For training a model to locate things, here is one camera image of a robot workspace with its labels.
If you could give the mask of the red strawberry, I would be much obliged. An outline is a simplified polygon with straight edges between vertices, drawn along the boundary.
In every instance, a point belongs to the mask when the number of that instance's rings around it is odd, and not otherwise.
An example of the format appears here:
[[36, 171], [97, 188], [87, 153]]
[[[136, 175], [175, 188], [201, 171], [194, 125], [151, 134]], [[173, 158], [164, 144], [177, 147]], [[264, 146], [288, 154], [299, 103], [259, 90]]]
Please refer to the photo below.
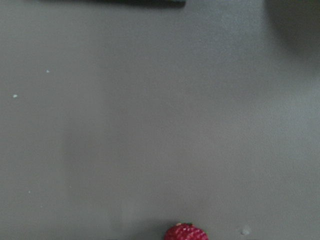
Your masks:
[[192, 223], [177, 223], [169, 228], [164, 240], [209, 240], [204, 230], [194, 226]]

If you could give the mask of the dark grey folded cloth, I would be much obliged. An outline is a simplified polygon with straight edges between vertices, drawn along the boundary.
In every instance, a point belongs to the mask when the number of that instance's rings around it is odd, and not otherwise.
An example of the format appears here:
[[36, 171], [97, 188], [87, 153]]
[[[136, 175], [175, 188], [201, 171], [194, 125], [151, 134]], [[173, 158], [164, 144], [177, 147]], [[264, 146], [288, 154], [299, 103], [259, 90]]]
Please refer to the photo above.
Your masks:
[[182, 8], [187, 0], [45, 0], [47, 3], [59, 4], [108, 4], [108, 5], [127, 5], [134, 7], [151, 8]]

